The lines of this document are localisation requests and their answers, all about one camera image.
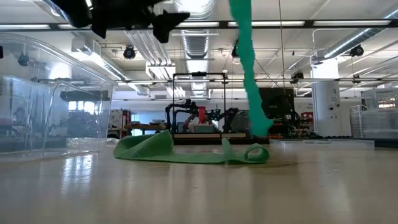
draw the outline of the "metal frame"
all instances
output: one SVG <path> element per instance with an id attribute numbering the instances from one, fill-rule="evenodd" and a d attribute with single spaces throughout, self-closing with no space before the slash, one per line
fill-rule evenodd
<path id="1" fill-rule="evenodd" d="M 225 96 L 225 94 L 226 94 L 226 80 L 225 80 L 225 76 L 226 76 L 226 74 L 225 73 L 206 73 L 206 72 L 196 72 L 196 73 L 174 73 L 173 74 L 173 79 L 172 79 L 172 88 L 173 88 L 173 104 L 175 103 L 175 94 L 174 94 L 174 89 L 175 89 L 175 77 L 177 77 L 177 76 L 180 76 L 180 75 L 192 75 L 193 77 L 206 77 L 207 75 L 221 75 L 222 77 L 223 77 L 223 80 L 224 80 L 224 113 L 226 113 L 226 96 Z"/>
<path id="2" fill-rule="evenodd" d="M 337 24 L 337 25 L 323 25 L 323 26 L 317 26 L 315 25 L 315 22 L 362 22 L 363 24 L 361 25 L 344 25 L 344 24 Z M 374 21 L 388 21 L 388 24 L 385 25 L 373 25 L 371 24 Z M 232 22 L 234 21 L 206 21 L 206 23 L 212 23 L 212 22 L 217 22 L 217 26 L 196 26 L 195 23 L 201 23 L 203 21 L 187 21 L 184 22 L 185 26 L 177 26 L 175 30 L 202 30 L 202 29 L 237 29 L 238 26 L 236 25 L 231 25 Z M 261 21 L 261 20 L 255 20 L 253 22 L 264 22 L 264 23 L 275 23 L 275 22 L 280 22 L 280 25 L 269 25 L 269 26 L 252 26 L 253 29 L 341 29 L 341 28 L 347 28 L 347 29 L 352 29 L 352 28 L 398 28 L 398 19 L 320 19 L 320 20 L 315 20 L 315 19 L 306 19 L 306 20 L 269 20 L 269 21 Z M 288 25 L 288 23 L 292 22 L 303 22 L 302 25 Z M 25 27 L 23 29 L 15 29 L 15 28 L 10 28 L 7 29 L 6 27 L 1 27 L 1 26 L 12 26 L 12 25 L 48 25 L 48 29 L 29 29 L 28 27 Z M 84 28 L 74 28 L 70 26 L 67 23 L 31 23 L 31 24 L 23 24 L 23 23 L 0 23 L 0 31 L 1 32 L 48 32 L 48 31 L 91 31 L 89 27 L 84 27 Z M 134 28 L 133 30 L 151 30 L 153 29 L 152 27 L 148 28 L 142 28 L 142 27 L 137 27 Z M 126 30 L 125 28 L 115 28 L 115 29 L 108 29 L 108 30 Z"/>
<path id="3" fill-rule="evenodd" d="M 177 73 L 175 75 L 191 75 L 194 73 Z M 207 75 L 220 75 L 223 73 L 206 73 Z M 224 79 L 217 79 L 217 78 L 213 78 L 213 79 L 207 79 L 207 80 L 178 80 L 177 83 L 191 83 L 191 82 L 210 82 L 210 83 L 225 83 L 225 77 Z M 273 78 L 273 79 L 255 79 L 256 83 L 275 83 L 275 82 L 292 82 L 292 81 L 298 81 L 298 82 L 352 82 L 352 81 L 356 81 L 356 82 L 396 82 L 398 81 L 398 77 L 397 78 Z M 148 82 L 152 82 L 152 83 L 175 83 L 174 77 L 172 80 L 123 80 L 123 81 L 119 81 L 117 80 L 116 82 L 118 83 L 133 83 L 133 84 L 137 84 L 140 85 L 140 83 L 148 83 Z M 243 79 L 228 79 L 228 82 L 243 82 Z"/>

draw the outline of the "white column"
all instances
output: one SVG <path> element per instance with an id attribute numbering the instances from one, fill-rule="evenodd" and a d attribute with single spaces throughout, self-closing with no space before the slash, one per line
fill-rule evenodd
<path id="1" fill-rule="evenodd" d="M 312 66 L 312 78 L 339 78 L 337 59 Z M 342 132 L 339 82 L 312 84 L 315 132 L 321 136 L 340 136 Z"/>

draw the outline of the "ceiling light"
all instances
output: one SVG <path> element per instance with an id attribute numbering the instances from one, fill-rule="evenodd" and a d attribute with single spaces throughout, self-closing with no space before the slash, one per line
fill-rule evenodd
<path id="1" fill-rule="evenodd" d="M 88 7 L 93 6 L 93 3 L 91 3 L 91 0 L 86 0 L 86 4 L 87 4 Z"/>
<path id="2" fill-rule="evenodd" d="M 210 37 L 210 36 L 219 36 L 217 33 L 208 33 L 208 34 L 181 34 L 181 33 L 173 33 L 173 37 Z"/>
<path id="3" fill-rule="evenodd" d="M 134 80 L 129 81 L 129 83 L 136 84 L 136 85 L 151 85 L 154 83 L 167 83 L 167 80 Z"/>
<path id="4" fill-rule="evenodd" d="M 129 82 L 132 84 L 138 84 L 138 85 L 152 85 L 154 84 L 153 82 Z"/>
<path id="5" fill-rule="evenodd" d="M 182 22 L 177 27 L 218 27 L 219 22 Z"/>
<path id="6" fill-rule="evenodd" d="M 214 80 L 214 82 L 224 82 L 224 80 Z M 228 79 L 228 82 L 243 82 L 243 79 Z"/>
<path id="7" fill-rule="evenodd" d="M 315 21 L 314 26 L 385 26 L 390 24 L 391 20 L 375 21 Z"/>
<path id="8" fill-rule="evenodd" d="M 18 30 L 18 29 L 50 29 L 50 26 L 47 24 L 0 25 L 0 30 Z"/>
<path id="9" fill-rule="evenodd" d="M 58 25 L 58 28 L 59 29 L 77 29 L 76 27 L 74 27 L 74 26 L 72 26 L 72 25 L 69 25 L 69 24 L 60 24 L 60 25 Z M 89 29 L 90 27 L 82 27 L 82 28 L 79 28 L 79 29 Z"/>
<path id="10" fill-rule="evenodd" d="M 210 80 L 174 80 L 174 82 L 178 83 L 205 83 L 210 82 Z"/>
<path id="11" fill-rule="evenodd" d="M 223 88 L 217 88 L 217 89 L 212 89 L 214 92 L 224 92 Z M 231 91 L 240 91 L 243 92 L 245 91 L 244 88 L 228 88 L 225 89 L 225 92 L 231 92 Z"/>
<path id="12" fill-rule="evenodd" d="M 304 25 L 305 21 L 282 21 L 282 26 L 302 26 Z M 281 21 L 253 21 L 251 25 L 253 27 L 260 27 L 260 26 L 280 26 Z M 237 22 L 228 22 L 228 26 L 236 27 L 238 26 Z"/>

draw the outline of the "clear plastic bin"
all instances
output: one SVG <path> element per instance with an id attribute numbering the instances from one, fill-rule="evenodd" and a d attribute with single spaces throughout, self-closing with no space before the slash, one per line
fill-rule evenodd
<path id="1" fill-rule="evenodd" d="M 116 83 L 41 41 L 0 34 L 0 162 L 105 147 Z"/>
<path id="2" fill-rule="evenodd" d="M 362 112 L 365 138 L 398 138 L 398 109 L 378 109 Z"/>
<path id="3" fill-rule="evenodd" d="M 372 153 L 374 141 L 344 139 L 270 140 L 270 161 L 291 165 L 316 161 L 320 157 L 344 157 Z"/>
<path id="4" fill-rule="evenodd" d="M 380 88 L 362 93 L 368 110 L 398 108 L 398 88 Z"/>

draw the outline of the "green cloth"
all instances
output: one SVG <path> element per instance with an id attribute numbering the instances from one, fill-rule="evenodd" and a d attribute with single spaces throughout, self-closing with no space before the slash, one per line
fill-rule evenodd
<path id="1" fill-rule="evenodd" d="M 254 149 L 259 149 L 259 154 L 249 155 Z M 174 153 L 173 139 L 169 131 L 163 131 L 155 135 L 128 136 L 118 142 L 113 156 L 117 159 L 192 164 L 262 164 L 269 158 L 267 149 L 259 144 L 253 144 L 245 153 L 233 152 L 225 138 L 223 151 L 224 154 Z"/>
<path id="2" fill-rule="evenodd" d="M 251 26 L 251 0 L 229 0 L 229 9 L 239 25 L 238 55 L 244 70 L 244 89 L 249 101 L 249 120 L 251 133 L 256 136 L 267 136 L 268 129 L 274 121 L 267 119 L 262 110 L 259 87 L 254 79 L 254 49 Z"/>

